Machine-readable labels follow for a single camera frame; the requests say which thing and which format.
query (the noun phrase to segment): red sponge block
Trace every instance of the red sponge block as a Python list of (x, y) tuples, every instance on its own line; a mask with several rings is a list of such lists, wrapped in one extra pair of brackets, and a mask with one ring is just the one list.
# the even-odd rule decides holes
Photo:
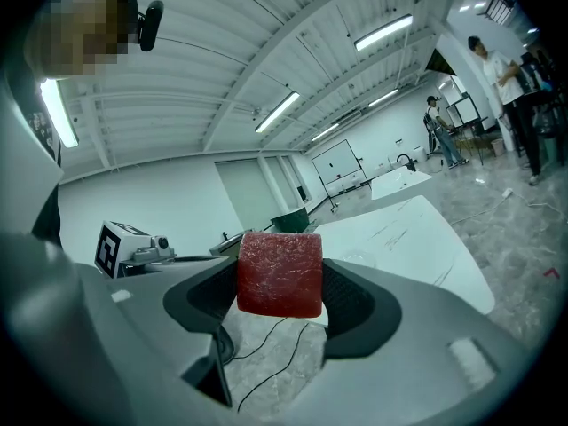
[(316, 233), (246, 233), (237, 265), (239, 309), (273, 317), (318, 317), (322, 261)]

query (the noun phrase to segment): fluorescent light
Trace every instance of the fluorescent light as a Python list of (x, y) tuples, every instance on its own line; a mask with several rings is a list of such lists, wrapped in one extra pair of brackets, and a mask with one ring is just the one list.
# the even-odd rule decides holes
[(408, 27), (412, 24), (412, 16), (407, 14), (406, 16), (401, 17), (400, 19), (396, 19), (392, 21), (390, 24), (387, 24), (381, 28), (378, 28), (372, 33), (363, 36), (359, 40), (355, 42), (355, 48), (358, 51), (365, 49), (367, 46), (371, 45), (372, 43), (379, 41), (381, 38), (388, 36), (401, 28)]
[(47, 107), (47, 112), (59, 135), (59, 139), (61, 139), (61, 142), (67, 148), (78, 146), (79, 139), (67, 117), (67, 112), (65, 111), (61, 95), (59, 94), (57, 81), (48, 79), (40, 85), (40, 88), (42, 89), (43, 102)]
[(329, 128), (327, 128), (325, 131), (323, 131), (322, 133), (318, 134), (315, 138), (312, 139), (312, 142), (314, 140), (318, 140), (319, 138), (325, 136), (326, 134), (328, 134), (330, 131), (333, 131), (335, 128), (337, 128), (339, 126), (339, 123), (336, 123), (333, 126), (330, 126)]
[(268, 116), (263, 120), (263, 122), (256, 127), (255, 131), (263, 132), (270, 123), (276, 120), (279, 117), (279, 115), (282, 112), (284, 112), (287, 109), (287, 107), (289, 107), (298, 98), (300, 98), (300, 95), (295, 91), (292, 91), (289, 95), (286, 96), (286, 98), (280, 104), (276, 106), (276, 108), (272, 112), (268, 114)]
[(381, 96), (379, 99), (376, 99), (375, 101), (373, 101), (371, 104), (369, 104), (367, 107), (372, 107), (375, 104), (380, 103), (381, 101), (383, 101), (384, 99), (387, 99), (388, 97), (391, 97), (392, 95), (394, 95), (396, 92), (398, 91), (398, 89), (391, 91), (390, 93), (387, 93), (384, 96)]

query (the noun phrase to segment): green object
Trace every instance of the green object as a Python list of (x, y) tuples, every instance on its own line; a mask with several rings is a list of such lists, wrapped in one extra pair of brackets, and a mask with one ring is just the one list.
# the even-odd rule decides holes
[(310, 223), (310, 219), (305, 207), (302, 207), (287, 215), (274, 217), (272, 223), (280, 232), (301, 233)]

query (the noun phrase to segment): floor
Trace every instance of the floor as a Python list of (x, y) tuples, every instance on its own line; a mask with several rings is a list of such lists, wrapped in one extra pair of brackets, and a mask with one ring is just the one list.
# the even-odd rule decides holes
[[(495, 297), (489, 318), (533, 350), (543, 343), (554, 324), (568, 289), (568, 167), (548, 167), (543, 170), (541, 183), (529, 186), (530, 172), (519, 167), (523, 162), (516, 154), (491, 155), (482, 166), (472, 157), (468, 165), (448, 170), (434, 156), (418, 168), (443, 178), (439, 182), (442, 214), (450, 224), (460, 221), (453, 224), (454, 230)], [(504, 201), (501, 195), (507, 188), (514, 193)], [(546, 206), (528, 207), (525, 200), (547, 203), (562, 211), (564, 217)], [(337, 201), (335, 213), (326, 202), (311, 214), (308, 231), (365, 213), (370, 209), (371, 190), (363, 187)], [(488, 209), (492, 210), (471, 217)], [(556, 270), (558, 277), (554, 273), (545, 275), (550, 269)], [(225, 326), (235, 341), (237, 355), (247, 355), (261, 345), (279, 320), (240, 312), (233, 305)], [(287, 365), (304, 324), (299, 319), (286, 319), (258, 352), (225, 367), (235, 410), (255, 385)], [(322, 328), (309, 325), (288, 369), (255, 390), (243, 402), (241, 412), (267, 419), (285, 409), (318, 373), (325, 340)]]

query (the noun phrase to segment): ceiling light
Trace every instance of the ceiling light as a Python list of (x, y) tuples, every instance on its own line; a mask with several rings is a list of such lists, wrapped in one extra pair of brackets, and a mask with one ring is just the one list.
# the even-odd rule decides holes
[(398, 89), (391, 91), (390, 93), (387, 93), (384, 96), (381, 96), (379, 99), (376, 99), (375, 101), (373, 101), (371, 104), (369, 104), (367, 107), (372, 107), (375, 104), (380, 103), (381, 101), (383, 101), (384, 99), (387, 99), (388, 97), (391, 97), (392, 95), (394, 95), (396, 92), (398, 91)]
[(292, 91), (289, 95), (286, 96), (286, 98), (280, 104), (276, 106), (276, 108), (272, 112), (268, 114), (268, 116), (263, 120), (263, 122), (256, 127), (255, 131), (263, 132), (270, 123), (276, 120), (279, 117), (279, 115), (282, 112), (284, 112), (287, 109), (287, 107), (289, 107), (298, 98), (300, 98), (300, 95), (295, 91)]
[(400, 30), (401, 28), (408, 27), (410, 24), (412, 24), (412, 16), (410, 14), (407, 14), (400, 19), (392, 21), (390, 24), (378, 28), (368, 35), (363, 36), (355, 42), (355, 48), (358, 51), (361, 51), (375, 41), (379, 41), (381, 38), (384, 38), (385, 36), (388, 36), (396, 32), (397, 30)]
[(61, 143), (67, 148), (72, 148), (79, 145), (79, 138), (75, 134), (75, 130), (67, 117), (57, 82), (58, 81), (54, 81), (53, 79), (48, 79), (40, 85), (42, 99), (47, 107), (47, 112), (50, 115)]
[(319, 138), (322, 138), (323, 136), (325, 136), (326, 134), (328, 134), (330, 131), (333, 131), (335, 128), (337, 128), (339, 126), (339, 123), (336, 123), (333, 126), (330, 126), (329, 128), (327, 128), (325, 131), (323, 131), (322, 133), (318, 134), (315, 138), (312, 139), (312, 142), (314, 140), (318, 140)]

